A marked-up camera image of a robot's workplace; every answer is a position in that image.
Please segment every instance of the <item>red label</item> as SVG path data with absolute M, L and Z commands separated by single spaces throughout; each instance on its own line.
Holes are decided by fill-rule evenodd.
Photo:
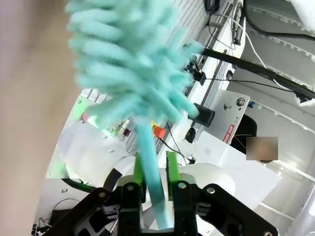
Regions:
M 232 132 L 233 132 L 234 128 L 235 128 L 234 124 L 230 125 L 227 133 L 225 134 L 223 142 L 227 143 L 229 141 L 229 139 L 231 138 L 231 135 L 232 135 Z

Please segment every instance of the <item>orange object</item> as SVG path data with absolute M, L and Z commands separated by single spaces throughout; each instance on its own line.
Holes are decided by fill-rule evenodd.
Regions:
M 166 133 L 165 129 L 163 129 L 163 128 L 157 126 L 157 125 L 153 126 L 153 134 L 155 136 L 157 136 L 158 138 L 160 138 L 160 139 L 163 138 L 165 133 Z

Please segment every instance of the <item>white wall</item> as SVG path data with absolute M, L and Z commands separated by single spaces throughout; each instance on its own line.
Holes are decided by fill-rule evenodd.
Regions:
M 248 0 L 251 5 L 263 7 L 283 14 L 294 20 L 298 20 L 294 9 L 290 7 L 284 0 Z M 299 32 L 299 28 L 292 24 L 280 22 L 275 18 L 271 18 L 266 14 L 250 12 L 250 16 L 260 28 L 268 31 L 280 32 Z M 256 51 L 267 66 L 276 68 L 283 73 L 289 74 L 304 83 L 313 85 L 315 83 L 315 64 L 304 53 L 291 49 L 288 46 L 275 43 L 274 41 L 248 32 L 255 46 Z M 290 43 L 294 43 L 311 53 L 315 53 L 314 42 L 306 40 L 285 39 Z M 257 57 L 252 52 L 250 44 L 246 41 L 243 59 L 258 62 Z M 248 80 L 254 82 L 265 83 L 276 86 L 276 84 L 250 72 L 236 69 L 234 80 Z M 294 100 L 294 94 L 268 88 L 253 83 L 236 83 L 229 84 L 228 90 L 236 91 L 249 95 L 251 99 L 261 102 L 280 113 L 291 117 L 299 123 L 315 130 L 315 107 L 300 108 Z M 278 136 L 279 137 L 279 159 L 286 162 L 295 162 L 297 168 L 310 175 L 315 174 L 314 163 L 315 157 L 315 135 L 291 121 L 274 115 L 273 112 L 261 109 L 257 106 L 253 109 L 247 109 L 246 114 L 252 117 L 258 126 L 257 134 L 259 136 Z M 263 201 L 266 205 L 290 216 L 298 218 L 293 224 L 292 234 L 290 236 L 302 236 L 300 233 L 303 221 L 307 219 L 308 224 L 303 225 L 305 228 L 311 222 L 309 215 L 305 212 L 301 213 L 301 209 L 309 195 L 314 183 L 301 175 L 295 174 L 289 170 L 281 170 L 276 163 L 267 164 L 267 168 L 278 173 L 281 171 L 282 180 L 278 186 Z M 279 216 L 274 212 L 259 206 L 255 210 L 259 215 L 277 227 L 281 235 L 291 228 L 293 221 Z
M 315 191 L 312 192 L 310 198 L 305 205 L 303 211 L 299 214 L 298 218 L 294 221 L 288 233 L 285 236 L 306 236 L 309 232 L 315 231 L 315 217 L 310 215 L 310 208 L 315 202 Z

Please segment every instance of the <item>blurred patch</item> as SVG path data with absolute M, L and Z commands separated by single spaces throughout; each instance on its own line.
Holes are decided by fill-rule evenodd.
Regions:
M 246 160 L 262 163 L 278 160 L 278 138 L 246 137 Z

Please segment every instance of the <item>black cable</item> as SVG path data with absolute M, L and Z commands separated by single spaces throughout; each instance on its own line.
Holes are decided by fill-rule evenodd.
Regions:
M 304 38 L 307 40 L 315 41 L 315 37 L 307 35 L 307 34 L 300 34 L 300 33 L 279 33 L 279 32 L 268 32 L 260 29 L 255 23 L 249 18 L 247 12 L 247 0 L 243 1 L 243 14 L 246 17 L 248 24 L 257 32 L 266 35 L 266 36 L 273 36 L 273 37 L 286 37 L 286 38 Z
M 294 91 L 290 91 L 290 90 L 286 90 L 284 88 L 279 88 L 279 87 L 276 87 L 276 86 L 272 86 L 272 85 L 267 85 L 267 84 L 263 84 L 263 83 L 259 83 L 259 82 L 255 82 L 255 81 L 249 81 L 249 80 L 220 80 L 220 79 L 206 79 L 206 80 L 218 80 L 218 81 L 232 81 L 232 82 L 247 82 L 247 83 L 253 83 L 253 84 L 258 84 L 258 85 L 263 85 L 263 86 L 267 86 L 267 87 L 271 87 L 271 88 L 274 88 L 274 89 L 279 89 L 279 90 L 283 90 L 283 91 L 286 91 L 286 92 L 292 92 L 294 93 Z
M 174 151 L 174 152 L 180 154 L 180 155 L 183 157 L 183 159 L 184 159 L 184 161 L 185 161 L 185 164 L 187 165 L 187 162 L 186 162 L 186 160 L 185 160 L 186 157 L 185 157 L 184 155 L 182 155 L 179 151 L 176 151 L 175 149 L 171 148 L 163 139 L 161 139 L 161 138 L 159 138 L 159 137 L 158 137 L 158 139 L 159 139 L 162 143 L 164 143 L 164 145 L 167 146 L 169 149 L 171 149 L 172 151 Z
M 66 200 L 75 200 L 75 201 L 77 201 L 77 202 L 80 202 L 79 200 L 74 199 L 74 198 L 65 198 L 65 199 L 61 200 L 60 202 L 58 202 L 58 203 L 55 205 L 54 210 L 56 210 L 56 207 L 57 207 L 60 203 L 66 201 Z
M 261 65 L 258 65 L 256 63 L 252 63 L 252 62 L 249 62 L 249 61 L 244 60 L 244 59 L 232 57 L 230 55 L 220 53 L 220 52 L 214 51 L 212 49 L 208 49 L 208 48 L 205 48 L 204 51 L 201 52 L 200 54 L 203 56 L 212 57 L 212 58 L 220 59 L 220 60 L 223 60 L 225 62 L 231 63 L 231 64 L 237 66 L 238 68 L 247 70 L 251 73 L 254 73 L 256 75 L 264 77 L 267 80 L 270 80 L 272 82 L 274 80 L 276 80 L 282 86 L 292 90 L 295 93 L 302 94 L 303 96 L 306 96 L 309 98 L 315 98 L 315 92 L 314 91 L 312 91 L 312 90 L 308 89 L 307 87 L 302 86 L 302 85 L 280 75 L 279 73 L 277 73 L 271 69 L 264 68 Z
M 176 147 L 177 147 L 177 149 L 178 149 L 179 153 L 182 155 L 182 152 L 181 152 L 181 150 L 179 149 L 179 147 L 178 147 L 177 143 L 175 142 L 175 139 L 174 139 L 174 137 L 173 137 L 173 134 L 172 134 L 171 128 L 169 127 L 169 125 L 168 125 L 168 123 L 167 123 L 167 122 L 166 122 L 166 125 L 167 125 L 167 128 L 168 128 L 169 134 L 171 135 L 171 137 L 172 137 L 172 139 L 173 139 L 173 142 L 175 143 L 175 145 L 176 145 Z

